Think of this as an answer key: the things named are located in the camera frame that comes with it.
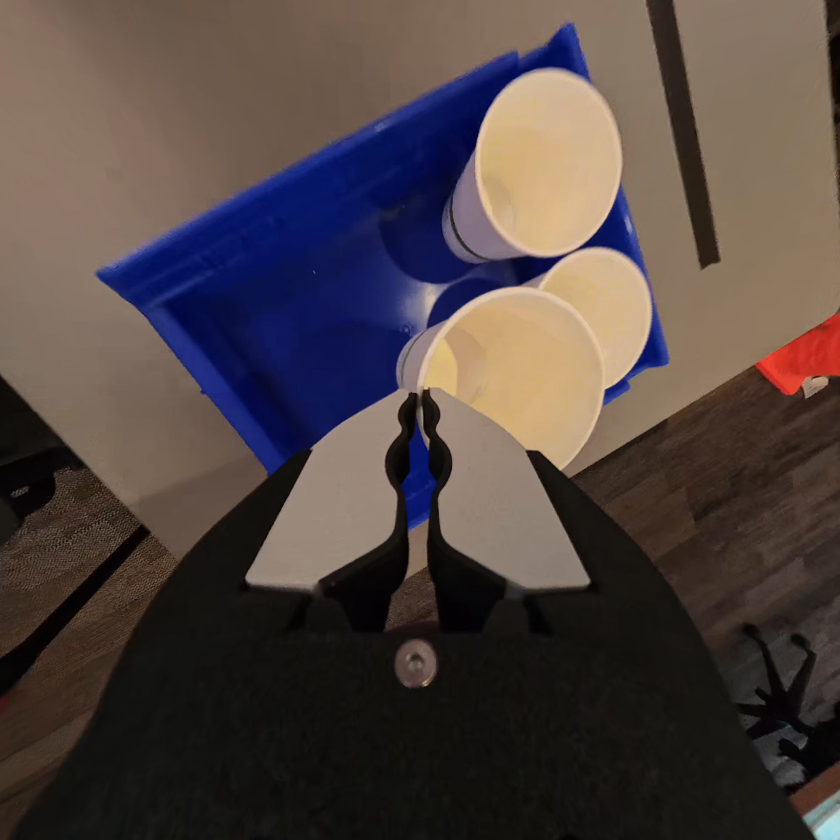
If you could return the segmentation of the white paper cup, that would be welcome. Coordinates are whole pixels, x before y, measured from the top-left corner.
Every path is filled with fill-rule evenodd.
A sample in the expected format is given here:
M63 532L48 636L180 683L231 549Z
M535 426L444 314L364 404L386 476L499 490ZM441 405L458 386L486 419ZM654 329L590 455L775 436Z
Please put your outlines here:
M395 378L407 391L454 396L558 469L592 436L606 391L590 325L571 304L527 286L477 296L412 337Z
M603 225L621 185L613 111L582 76L531 70L507 84L442 214L444 241L470 264L554 258Z

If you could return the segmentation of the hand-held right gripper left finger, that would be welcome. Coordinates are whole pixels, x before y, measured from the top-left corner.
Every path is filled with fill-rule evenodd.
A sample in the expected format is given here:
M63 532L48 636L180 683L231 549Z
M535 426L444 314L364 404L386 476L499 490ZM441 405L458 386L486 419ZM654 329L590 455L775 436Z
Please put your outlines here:
M354 631L385 628L409 561L403 482L416 414L417 394L394 392L306 453L246 573L249 588L330 599Z

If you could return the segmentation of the blue plastic bin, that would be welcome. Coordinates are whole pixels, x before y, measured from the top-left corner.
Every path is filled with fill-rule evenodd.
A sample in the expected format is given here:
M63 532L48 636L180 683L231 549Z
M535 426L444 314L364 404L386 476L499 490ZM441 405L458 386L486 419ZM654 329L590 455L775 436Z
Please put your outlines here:
M620 186L603 225L554 258L470 264L442 214L498 93L558 68L592 84L573 23L507 53L97 270L147 318L273 473L396 389L408 341L477 296L606 247L647 277Z

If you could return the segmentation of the group of white paper cups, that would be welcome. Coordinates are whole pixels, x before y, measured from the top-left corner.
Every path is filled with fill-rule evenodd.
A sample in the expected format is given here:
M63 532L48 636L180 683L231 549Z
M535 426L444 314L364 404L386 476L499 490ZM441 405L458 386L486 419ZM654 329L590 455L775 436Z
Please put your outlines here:
M654 315L648 281L633 260L613 248L580 248L524 286L569 303L589 324L602 351L606 389L627 377Z

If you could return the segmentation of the orange traffic cone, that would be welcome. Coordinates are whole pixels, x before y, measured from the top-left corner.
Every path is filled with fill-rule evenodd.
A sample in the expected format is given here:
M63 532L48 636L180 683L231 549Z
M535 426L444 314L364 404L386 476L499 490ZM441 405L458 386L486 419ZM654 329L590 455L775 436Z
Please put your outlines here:
M792 396L807 380L839 376L839 314L754 365L780 393Z

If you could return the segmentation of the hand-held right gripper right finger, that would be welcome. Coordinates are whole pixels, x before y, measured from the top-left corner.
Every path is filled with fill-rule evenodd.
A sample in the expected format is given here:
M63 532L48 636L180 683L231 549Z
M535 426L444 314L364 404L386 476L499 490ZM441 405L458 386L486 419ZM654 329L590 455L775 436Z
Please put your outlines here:
M481 631L505 600L591 586L531 454L515 437L438 388L423 392L422 428L435 479L427 567L443 632Z

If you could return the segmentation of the black chair base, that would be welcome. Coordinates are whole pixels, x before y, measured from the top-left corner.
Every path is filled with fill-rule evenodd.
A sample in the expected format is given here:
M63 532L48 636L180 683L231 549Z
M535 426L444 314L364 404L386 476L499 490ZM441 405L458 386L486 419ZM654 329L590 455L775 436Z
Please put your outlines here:
M835 704L832 718L816 724L805 723L802 719L802 705L816 664L816 652L809 640L799 633L791 635L791 643L805 652L805 658L790 685L784 687L770 648L759 628L753 624L744 624L742 633L758 645L770 686L769 690L761 687L755 689L759 704L737 705L742 715L756 719L747 730L748 737L755 741L785 727L805 737L803 747L785 738L778 743L779 755L797 763L803 771L802 781L783 787L786 794L792 795L838 762L839 704Z

